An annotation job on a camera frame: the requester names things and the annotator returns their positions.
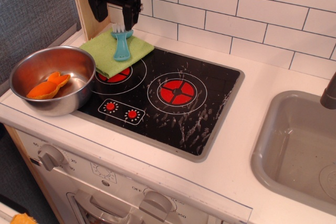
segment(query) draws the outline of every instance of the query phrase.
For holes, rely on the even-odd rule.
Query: oven handle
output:
[[[106,224],[145,224],[143,220],[130,213],[124,218],[111,215],[91,203],[92,195],[78,190],[75,194],[76,202],[90,215]]]

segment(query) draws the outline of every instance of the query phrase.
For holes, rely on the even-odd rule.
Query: orange sponge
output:
[[[26,97],[36,100],[46,100],[53,98],[58,90],[63,87],[70,79],[69,74],[61,76],[60,72],[52,73],[47,81],[35,86]]]

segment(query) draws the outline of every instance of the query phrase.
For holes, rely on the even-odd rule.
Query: control knob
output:
[[[162,194],[150,191],[145,195],[139,209],[153,216],[155,219],[164,222],[169,212],[173,209],[173,205]]]
[[[54,167],[60,166],[64,160],[63,154],[49,144],[43,145],[38,150],[37,154],[45,169],[48,171],[51,171]]]

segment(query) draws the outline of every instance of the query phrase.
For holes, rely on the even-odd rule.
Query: black cooktop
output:
[[[110,79],[96,73],[92,97],[79,111],[91,122],[197,162],[243,77],[236,69],[155,48]]]

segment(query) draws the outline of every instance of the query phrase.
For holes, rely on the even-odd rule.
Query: gray sink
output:
[[[317,95],[278,94],[251,167],[268,189],[336,216],[336,111],[324,108]]]

